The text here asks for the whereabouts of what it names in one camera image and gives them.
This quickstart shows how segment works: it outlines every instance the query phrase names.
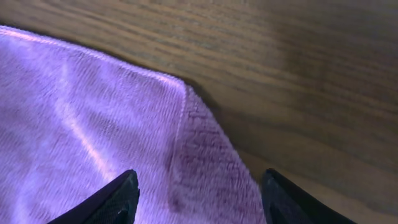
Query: cloth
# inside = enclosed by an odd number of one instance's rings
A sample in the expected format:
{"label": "cloth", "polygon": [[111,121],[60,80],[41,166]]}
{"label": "cloth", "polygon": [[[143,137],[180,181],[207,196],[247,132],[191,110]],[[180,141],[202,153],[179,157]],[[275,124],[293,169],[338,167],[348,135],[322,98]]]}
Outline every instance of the cloth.
{"label": "cloth", "polygon": [[261,193],[183,81],[0,26],[0,223],[47,223],[127,169],[136,223],[265,223]]}

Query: fabric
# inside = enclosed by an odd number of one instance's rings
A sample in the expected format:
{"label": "fabric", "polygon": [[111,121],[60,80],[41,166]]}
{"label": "fabric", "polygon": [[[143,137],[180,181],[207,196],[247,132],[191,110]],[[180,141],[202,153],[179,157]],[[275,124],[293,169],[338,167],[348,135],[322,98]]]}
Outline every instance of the fabric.
{"label": "fabric", "polygon": [[136,223],[265,223],[261,193],[192,88],[0,27],[0,223],[47,223],[125,170]]}

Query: wrinkled fabric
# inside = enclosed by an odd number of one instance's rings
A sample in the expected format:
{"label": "wrinkled fabric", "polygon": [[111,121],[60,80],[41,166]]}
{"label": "wrinkled fabric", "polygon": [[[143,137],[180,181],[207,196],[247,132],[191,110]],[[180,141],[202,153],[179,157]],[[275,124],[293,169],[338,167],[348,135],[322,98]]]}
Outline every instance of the wrinkled fabric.
{"label": "wrinkled fabric", "polygon": [[127,169],[136,223],[265,223],[209,109],[169,75],[0,27],[0,223],[47,223]]}

